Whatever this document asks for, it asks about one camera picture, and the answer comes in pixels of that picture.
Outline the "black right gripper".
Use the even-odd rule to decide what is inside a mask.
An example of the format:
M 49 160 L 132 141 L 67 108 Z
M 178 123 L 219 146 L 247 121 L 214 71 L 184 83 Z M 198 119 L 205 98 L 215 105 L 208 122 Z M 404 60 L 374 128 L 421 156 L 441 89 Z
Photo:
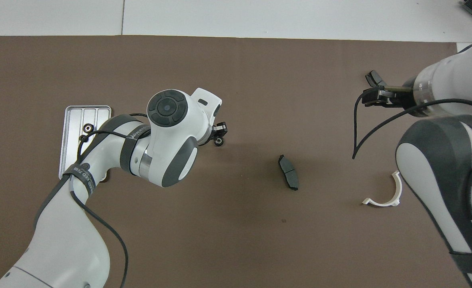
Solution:
M 401 106 L 411 108 L 416 105 L 412 86 L 375 86 L 363 91 L 363 97 L 373 97 L 377 99 L 362 100 L 365 106 Z

